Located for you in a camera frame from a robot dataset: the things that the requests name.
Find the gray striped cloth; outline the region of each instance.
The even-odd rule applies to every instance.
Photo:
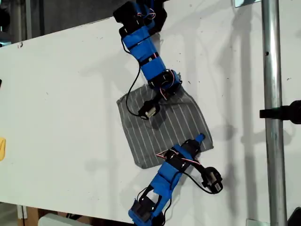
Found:
[[[137,113],[144,101],[155,96],[147,85],[132,91],[128,98],[129,109]],[[127,137],[134,162],[142,169],[158,166],[163,159],[156,156],[175,144],[194,139],[200,133],[206,138],[201,151],[213,148],[212,137],[197,103],[181,88],[167,102],[160,102],[160,112],[143,120],[131,115],[126,107],[126,94],[117,101],[122,126]]]

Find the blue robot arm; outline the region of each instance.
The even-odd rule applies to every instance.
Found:
[[[172,199],[174,188],[182,174],[189,176],[185,170],[194,166],[201,174],[203,187],[208,187],[210,194],[217,194],[222,190],[222,177],[213,167],[204,168],[195,156],[200,152],[200,145],[205,136],[200,134],[195,140],[187,140],[181,146],[176,144],[164,153],[166,161],[161,165],[158,173],[144,190],[140,198],[134,201],[128,214],[137,226],[162,226],[165,224],[165,213],[162,210]],[[158,201],[152,201],[147,194],[153,192],[158,195]]]
[[[163,2],[152,0],[147,5],[144,3],[143,1],[137,3],[128,1],[114,11],[113,15],[117,22],[123,24],[119,33],[122,44],[124,43],[129,50],[129,52],[125,51],[139,62],[149,87],[157,93],[152,100],[144,103],[138,115],[134,114],[143,119],[149,119],[159,112],[158,102],[162,98],[168,100],[174,95],[181,87],[182,81],[174,70],[165,67],[151,40],[151,35],[161,30],[167,17]]]

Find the cable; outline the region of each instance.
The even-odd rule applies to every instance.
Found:
[[[168,205],[168,207],[167,207],[167,208],[165,209],[165,211],[164,211],[164,214],[163,214],[163,216],[164,216],[164,221],[163,221],[163,224],[162,224],[162,226],[164,226],[164,225],[165,225],[165,222],[166,222],[166,217],[165,217],[165,214],[166,214],[167,210],[169,209],[169,207],[171,206],[171,202],[172,202],[172,198],[170,198],[169,205]]]
[[[201,185],[199,185],[199,183],[197,182],[197,181],[195,181],[195,179],[193,179],[193,177],[192,176],[190,176],[188,173],[185,173],[185,172],[180,172],[180,171],[178,171],[178,172],[176,172],[175,174],[174,174],[174,176],[173,176],[173,178],[172,178],[172,180],[171,180],[171,183],[170,183],[170,187],[169,187],[169,189],[171,190],[171,187],[172,187],[172,185],[173,185],[173,182],[174,182],[174,179],[175,179],[175,176],[177,176],[179,173],[182,173],[182,174],[184,174],[184,175],[186,175],[186,176],[188,176],[201,190],[203,190],[204,192],[206,192],[206,193],[208,193],[208,194],[218,194],[219,192],[217,192],[217,193],[212,193],[212,192],[209,192],[209,191],[207,191],[206,189],[204,189]]]
[[[23,219],[23,226],[25,226],[25,219],[24,219],[24,210],[23,210],[23,206],[22,207],[22,219]]]
[[[140,195],[142,192],[144,192],[146,189],[147,189],[147,187],[146,187],[145,189],[143,189],[141,192],[138,193],[138,195],[137,195],[137,201],[138,201],[138,199],[139,199],[139,195]]]
[[[72,219],[72,220],[78,220],[81,217],[82,217],[82,215],[74,214],[74,215],[70,216],[69,218]]]
[[[123,41],[122,41],[122,38],[121,38],[121,43],[122,43],[123,50],[124,50],[126,53],[128,53],[129,55],[133,56],[129,51],[126,50],[126,47],[124,46],[124,43],[123,43]],[[138,77],[139,77],[140,71],[141,71],[140,63],[139,63],[138,60],[137,60],[137,62],[138,62],[138,64],[139,64],[139,70],[138,70],[138,74],[137,74],[137,76],[136,76],[136,78],[135,78],[133,84],[131,85],[130,89],[129,89],[128,92],[127,92],[126,106],[127,106],[128,112],[129,112],[131,115],[136,116],[136,117],[140,117],[140,115],[131,112],[131,110],[129,109],[128,104],[127,104],[128,96],[130,95],[130,92],[131,92],[133,86],[135,85],[135,83],[136,83],[136,81],[137,81],[137,79],[138,79]]]

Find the white tabletop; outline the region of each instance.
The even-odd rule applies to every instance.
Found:
[[[280,1],[283,103],[300,99],[301,2]],[[180,72],[214,140],[201,156],[224,190],[181,180],[166,225],[242,226],[269,221],[261,4],[172,0],[160,54]],[[109,18],[0,49],[0,201],[131,222],[127,211],[158,167],[135,166],[117,99],[137,62]],[[143,84],[141,75],[135,87]],[[287,209],[301,205],[301,127],[284,123]]]

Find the metal pipe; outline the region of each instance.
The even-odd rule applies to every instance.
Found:
[[[262,0],[265,108],[282,105],[278,0]],[[266,144],[271,226],[287,226],[283,123],[266,119]]]

